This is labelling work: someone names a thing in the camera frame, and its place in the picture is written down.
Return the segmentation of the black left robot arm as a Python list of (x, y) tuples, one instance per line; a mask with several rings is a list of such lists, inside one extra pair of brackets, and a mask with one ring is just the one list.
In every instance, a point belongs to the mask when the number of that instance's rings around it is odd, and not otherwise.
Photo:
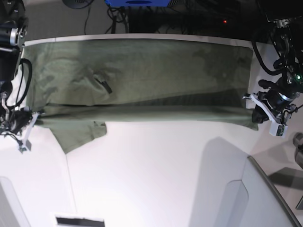
[[(264, 79), (258, 82), (264, 92), (258, 92), (257, 98), (269, 109), (269, 113), (256, 105), (252, 121), (263, 123), (272, 114), (278, 123), (284, 124), (292, 113), (299, 110), (291, 103), (303, 92), (303, 2), (258, 0), (257, 6), (267, 22), (255, 31), (251, 44), (261, 68), (268, 75), (280, 78), (276, 82)], [(273, 70), (265, 65), (257, 48), (257, 39), (265, 33), (278, 54)]]

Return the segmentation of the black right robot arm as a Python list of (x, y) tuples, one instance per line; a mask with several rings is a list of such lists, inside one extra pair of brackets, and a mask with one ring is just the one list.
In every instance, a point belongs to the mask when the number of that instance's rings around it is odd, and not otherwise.
[[(15, 110), (27, 96), (32, 64), (21, 57), (25, 47), (28, 29), (26, 8), (22, 0), (2, 0), (0, 2), (0, 132), (18, 134), (32, 120), (30, 111)], [(15, 104), (8, 105), (12, 93), (12, 81), (19, 67), (27, 65), (28, 80), (23, 95), (17, 93)]]

